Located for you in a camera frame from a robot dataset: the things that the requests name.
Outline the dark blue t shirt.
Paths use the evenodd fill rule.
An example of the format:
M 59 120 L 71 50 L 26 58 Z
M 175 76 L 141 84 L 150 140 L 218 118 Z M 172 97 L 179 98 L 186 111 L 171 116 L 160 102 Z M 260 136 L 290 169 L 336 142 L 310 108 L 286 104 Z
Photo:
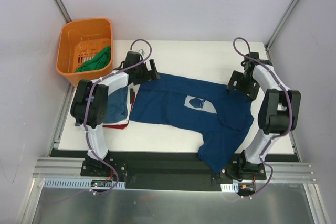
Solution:
M 224 84 L 162 73 L 140 85 L 130 120 L 200 133 L 198 157 L 219 173 L 244 141 L 254 117 L 251 102 Z

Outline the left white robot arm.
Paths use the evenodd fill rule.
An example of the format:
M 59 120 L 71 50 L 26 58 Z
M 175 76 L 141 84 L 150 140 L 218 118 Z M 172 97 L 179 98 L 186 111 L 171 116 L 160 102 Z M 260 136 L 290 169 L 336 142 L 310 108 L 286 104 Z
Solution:
M 110 74 L 96 80 L 80 80 L 71 104 L 70 114 L 84 131 L 88 146 L 81 175 L 114 176 L 117 174 L 109 158 L 103 133 L 108 96 L 130 84 L 143 84 L 160 79 L 154 59 L 143 57 L 143 51 L 128 51 L 125 61 Z

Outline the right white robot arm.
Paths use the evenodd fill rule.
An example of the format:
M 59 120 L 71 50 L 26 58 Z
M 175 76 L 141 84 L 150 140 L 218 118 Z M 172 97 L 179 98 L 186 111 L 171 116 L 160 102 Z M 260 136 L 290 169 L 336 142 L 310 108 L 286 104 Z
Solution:
M 241 62 L 244 72 L 233 71 L 227 93 L 236 90 L 245 94 L 248 101 L 253 101 L 259 90 L 263 91 L 264 98 L 257 118 L 259 130 L 237 162 L 228 164 L 223 171 L 227 177 L 237 181 L 265 180 L 266 155 L 275 141 L 297 126 L 301 93 L 283 84 L 272 63 L 259 59 L 257 52 L 248 53 L 244 58 Z

